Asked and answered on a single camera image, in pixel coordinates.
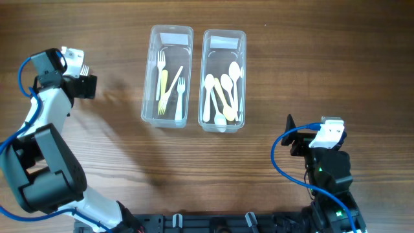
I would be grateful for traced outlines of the yellow plastic spoon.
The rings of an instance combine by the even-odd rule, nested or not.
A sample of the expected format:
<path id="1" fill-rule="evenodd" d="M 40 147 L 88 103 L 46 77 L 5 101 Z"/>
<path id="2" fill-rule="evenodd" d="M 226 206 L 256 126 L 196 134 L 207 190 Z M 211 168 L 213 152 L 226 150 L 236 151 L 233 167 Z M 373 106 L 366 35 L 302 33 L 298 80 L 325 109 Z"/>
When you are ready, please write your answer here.
<path id="1" fill-rule="evenodd" d="M 235 113 L 234 110 L 227 104 L 226 98 L 223 93 L 223 88 L 221 87 L 221 83 L 218 78 L 214 78 L 214 88 L 219 95 L 219 98 L 223 105 L 223 115 L 228 121 L 235 120 Z"/>

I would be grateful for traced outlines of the white spoon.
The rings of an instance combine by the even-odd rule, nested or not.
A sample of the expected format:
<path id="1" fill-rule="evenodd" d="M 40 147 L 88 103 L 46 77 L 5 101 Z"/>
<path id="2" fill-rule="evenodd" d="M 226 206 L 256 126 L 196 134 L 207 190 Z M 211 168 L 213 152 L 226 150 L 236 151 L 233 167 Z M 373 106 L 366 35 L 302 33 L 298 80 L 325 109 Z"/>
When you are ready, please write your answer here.
<path id="1" fill-rule="evenodd" d="M 214 124 L 216 125 L 216 128 L 218 132 L 224 133 L 226 131 L 226 118 L 225 116 L 219 111 L 218 105 L 217 105 L 217 99 L 215 97 L 214 90 L 211 90 L 211 96 L 213 101 L 213 106 L 215 108 L 215 116 L 214 116 Z"/>
<path id="2" fill-rule="evenodd" d="M 232 79 L 227 75 L 227 74 L 223 74 L 221 76 L 221 86 L 222 88 L 227 91 L 229 99 L 230 99 L 230 109 L 231 109 L 231 114 L 232 114 L 232 119 L 231 121 L 235 120 L 237 117 L 237 111 L 235 111 L 234 109 L 234 98 L 232 96 L 232 88 L 233 88 L 233 81 Z"/>
<path id="3" fill-rule="evenodd" d="M 236 61 L 233 61 L 230 66 L 229 66 L 229 76 L 232 79 L 233 83 L 234 83 L 234 109 L 235 111 L 238 111 L 238 91 L 237 91 L 237 81 L 240 77 L 240 67 L 238 65 L 238 63 Z"/>

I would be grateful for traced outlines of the white spoon horizontal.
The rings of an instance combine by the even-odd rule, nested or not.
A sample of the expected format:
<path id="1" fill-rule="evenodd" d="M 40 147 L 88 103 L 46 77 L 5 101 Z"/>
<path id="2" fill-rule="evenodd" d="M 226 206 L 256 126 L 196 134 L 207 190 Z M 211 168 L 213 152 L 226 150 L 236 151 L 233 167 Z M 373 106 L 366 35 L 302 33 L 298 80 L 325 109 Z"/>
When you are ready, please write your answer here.
<path id="1" fill-rule="evenodd" d="M 207 74 L 204 80 L 204 87 L 206 89 L 206 96 L 204 100 L 203 121 L 208 122 L 210 120 L 210 94 L 214 87 L 214 77 L 212 74 Z"/>

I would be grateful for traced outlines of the yellow plastic fork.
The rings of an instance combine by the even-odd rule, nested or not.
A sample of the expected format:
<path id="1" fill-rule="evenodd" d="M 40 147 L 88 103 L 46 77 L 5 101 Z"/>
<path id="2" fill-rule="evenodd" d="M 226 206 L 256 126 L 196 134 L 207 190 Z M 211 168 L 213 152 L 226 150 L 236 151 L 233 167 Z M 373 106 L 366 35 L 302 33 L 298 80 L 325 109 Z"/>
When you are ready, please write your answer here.
<path id="1" fill-rule="evenodd" d="M 166 92 L 167 80 L 168 80 L 168 71 L 164 69 L 162 70 L 162 73 L 161 73 L 160 100 L 158 102 L 158 114 L 159 115 L 163 115 L 162 98 Z"/>

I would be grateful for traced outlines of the white fork long handle top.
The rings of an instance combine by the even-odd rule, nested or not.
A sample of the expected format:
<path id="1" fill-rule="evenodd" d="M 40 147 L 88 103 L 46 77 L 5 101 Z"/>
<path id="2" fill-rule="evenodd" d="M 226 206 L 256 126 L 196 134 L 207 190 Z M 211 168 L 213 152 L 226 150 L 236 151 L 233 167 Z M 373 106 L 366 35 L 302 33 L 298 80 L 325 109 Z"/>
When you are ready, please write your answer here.
<path id="1" fill-rule="evenodd" d="M 164 93 L 164 95 L 161 97 L 161 99 L 158 103 L 158 113 L 161 114 L 161 115 L 163 115 L 166 111 L 166 106 L 168 104 L 169 97 L 171 95 L 171 92 L 172 92 L 177 80 L 179 79 L 179 75 L 181 74 L 182 70 L 183 70 L 183 66 L 180 66 L 180 68 L 178 69 L 178 71 L 177 71 L 177 73 L 176 73 L 176 75 L 175 75 L 168 91 L 166 93 Z"/>

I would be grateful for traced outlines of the white fork thick handle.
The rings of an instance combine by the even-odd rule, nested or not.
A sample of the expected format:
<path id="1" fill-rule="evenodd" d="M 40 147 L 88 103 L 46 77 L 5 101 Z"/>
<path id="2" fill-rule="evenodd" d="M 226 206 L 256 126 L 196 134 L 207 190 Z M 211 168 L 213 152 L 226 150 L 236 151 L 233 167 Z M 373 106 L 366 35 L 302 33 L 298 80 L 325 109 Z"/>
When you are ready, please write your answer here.
<path id="1" fill-rule="evenodd" d="M 175 120 L 179 121 L 182 119 L 182 97 L 185 92 L 185 79 L 184 77 L 180 77 L 177 84 L 177 92 L 178 92 L 178 98 L 177 98 L 177 107 L 175 112 Z"/>

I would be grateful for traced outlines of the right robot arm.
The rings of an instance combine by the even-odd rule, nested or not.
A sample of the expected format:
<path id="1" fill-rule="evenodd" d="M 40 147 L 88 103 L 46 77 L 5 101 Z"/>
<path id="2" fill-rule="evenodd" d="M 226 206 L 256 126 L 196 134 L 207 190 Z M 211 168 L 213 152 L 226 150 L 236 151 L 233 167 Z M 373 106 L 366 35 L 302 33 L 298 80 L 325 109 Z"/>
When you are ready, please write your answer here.
<path id="1" fill-rule="evenodd" d="M 287 117 L 284 134 L 275 143 L 290 146 L 290 154 L 303 157 L 305 175 L 295 179 L 281 168 L 276 170 L 288 180 L 307 189 L 312 201 L 297 213 L 277 214 L 276 232 L 367 232 L 354 197 L 350 156 L 342 151 L 347 136 L 340 117 L 321 118 L 320 122 L 297 126 Z"/>

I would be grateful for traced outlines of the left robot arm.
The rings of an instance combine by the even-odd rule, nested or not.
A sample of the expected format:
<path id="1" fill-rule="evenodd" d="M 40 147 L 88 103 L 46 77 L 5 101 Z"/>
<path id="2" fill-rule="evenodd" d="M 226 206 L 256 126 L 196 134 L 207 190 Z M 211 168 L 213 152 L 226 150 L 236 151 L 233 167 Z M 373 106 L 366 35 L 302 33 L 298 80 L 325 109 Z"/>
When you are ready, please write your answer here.
<path id="1" fill-rule="evenodd" d="M 84 64 L 82 50 L 62 47 L 28 57 L 37 75 L 28 88 L 28 115 L 14 134 L 1 143 L 1 169 L 20 207 L 42 212 L 39 217 L 10 219 L 35 222 L 62 214 L 86 224 L 93 232 L 145 232 L 141 222 L 120 202 L 87 184 L 85 172 L 61 136 L 75 99 L 93 99 L 97 77 Z"/>

